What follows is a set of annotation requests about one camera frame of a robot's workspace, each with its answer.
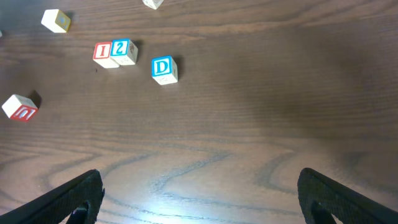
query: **white block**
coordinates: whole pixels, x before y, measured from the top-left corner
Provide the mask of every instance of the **white block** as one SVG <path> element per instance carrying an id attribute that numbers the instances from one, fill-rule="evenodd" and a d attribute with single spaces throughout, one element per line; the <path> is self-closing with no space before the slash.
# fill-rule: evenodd
<path id="1" fill-rule="evenodd" d="M 48 9 L 44 12 L 42 24 L 54 33 L 66 33 L 70 19 L 59 9 Z"/>
<path id="2" fill-rule="evenodd" d="M 163 2 L 163 0 L 142 0 L 142 2 L 153 9 L 157 9 Z"/>
<path id="3" fill-rule="evenodd" d="M 93 60 L 104 68 L 119 68 L 119 64 L 111 58 L 112 42 L 97 43 Z"/>
<path id="4" fill-rule="evenodd" d="M 177 64 L 171 56 L 152 59 L 152 78 L 160 85 L 178 82 Z"/>
<path id="5" fill-rule="evenodd" d="M 129 39 L 114 40 L 112 42 L 111 59 L 120 65 L 135 65 L 137 63 L 138 48 Z"/>
<path id="6" fill-rule="evenodd" d="M 38 110 L 31 99 L 15 94 L 1 108 L 8 118 L 20 121 L 29 121 Z"/>

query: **block face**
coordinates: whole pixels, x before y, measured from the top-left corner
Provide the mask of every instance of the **block face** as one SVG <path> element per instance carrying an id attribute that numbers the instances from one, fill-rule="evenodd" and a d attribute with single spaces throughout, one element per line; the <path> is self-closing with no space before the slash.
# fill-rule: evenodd
<path id="1" fill-rule="evenodd" d="M 68 32 L 68 29 L 70 26 L 70 19 L 61 10 L 58 10 L 58 14 L 57 14 L 57 18 L 55 19 L 55 23 L 59 27 L 61 27 L 65 32 Z"/>
<path id="2" fill-rule="evenodd" d="M 129 39 L 114 40 L 112 42 L 111 58 L 120 65 L 135 65 L 137 63 L 138 48 Z"/>
<path id="3" fill-rule="evenodd" d="M 10 117 L 10 119 L 16 119 L 18 121 L 29 121 L 36 114 L 37 108 L 22 105 L 18 110 Z"/>
<path id="4" fill-rule="evenodd" d="M 48 9 L 44 12 L 42 24 L 54 33 L 66 33 L 70 18 L 59 9 Z"/>
<path id="5" fill-rule="evenodd" d="M 97 43 L 94 49 L 93 59 L 109 58 L 111 55 L 112 42 Z"/>
<path id="6" fill-rule="evenodd" d="M 157 9 L 163 3 L 163 0 L 142 0 L 142 2 L 150 8 Z"/>
<path id="7" fill-rule="evenodd" d="M 152 77 L 160 85 L 178 82 L 177 64 L 171 56 L 152 59 Z"/>
<path id="8" fill-rule="evenodd" d="M 2 105 L 2 109 L 8 118 L 19 121 L 29 121 L 38 110 L 31 99 L 15 94 Z"/>
<path id="9" fill-rule="evenodd" d="M 104 68 L 119 68 L 119 64 L 111 58 L 112 42 L 97 43 L 93 60 Z"/>

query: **alphabet block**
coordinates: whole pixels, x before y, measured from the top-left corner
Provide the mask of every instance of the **alphabet block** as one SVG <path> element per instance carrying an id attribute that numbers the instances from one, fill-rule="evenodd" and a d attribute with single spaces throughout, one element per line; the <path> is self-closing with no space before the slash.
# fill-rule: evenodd
<path id="1" fill-rule="evenodd" d="M 59 9 L 48 9 L 44 12 L 42 24 L 54 33 L 66 33 L 70 19 Z"/>
<path id="2" fill-rule="evenodd" d="M 119 68 L 119 64 L 111 58 L 112 42 L 97 43 L 93 60 L 104 68 Z"/>
<path id="3" fill-rule="evenodd" d="M 146 6 L 156 10 L 162 4 L 163 0 L 142 0 L 142 2 Z"/>
<path id="4" fill-rule="evenodd" d="M 135 65 L 138 48 L 129 39 L 114 40 L 112 42 L 111 58 L 120 65 Z"/>
<path id="5" fill-rule="evenodd" d="M 1 108 L 8 118 L 25 122 L 32 119 L 38 110 L 31 99 L 16 94 L 12 95 Z"/>
<path id="6" fill-rule="evenodd" d="M 171 56 L 152 59 L 152 77 L 160 85 L 178 82 L 177 64 Z"/>

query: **blue letter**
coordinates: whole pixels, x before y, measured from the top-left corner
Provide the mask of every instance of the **blue letter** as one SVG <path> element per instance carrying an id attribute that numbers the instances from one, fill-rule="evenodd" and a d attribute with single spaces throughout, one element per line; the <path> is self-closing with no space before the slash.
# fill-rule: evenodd
<path id="1" fill-rule="evenodd" d="M 160 62 L 156 62 L 157 63 L 157 73 L 162 73 L 164 71 L 167 70 L 167 67 L 169 66 L 166 62 L 164 61 L 160 61 Z M 164 63 L 164 70 L 160 71 L 160 63 Z"/>

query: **block with number 2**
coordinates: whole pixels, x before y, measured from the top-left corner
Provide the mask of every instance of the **block with number 2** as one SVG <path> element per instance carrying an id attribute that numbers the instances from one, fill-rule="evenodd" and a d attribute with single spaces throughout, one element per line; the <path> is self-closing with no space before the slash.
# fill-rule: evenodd
<path id="1" fill-rule="evenodd" d="M 129 39 L 114 40 L 112 42 L 111 58 L 120 65 L 135 65 L 138 48 Z"/>
<path id="2" fill-rule="evenodd" d="M 38 108 L 29 98 L 12 95 L 2 106 L 8 118 L 19 121 L 29 121 L 36 114 Z"/>
<path id="3" fill-rule="evenodd" d="M 112 42 L 97 43 L 93 60 L 104 68 L 119 68 L 119 64 L 111 58 Z"/>

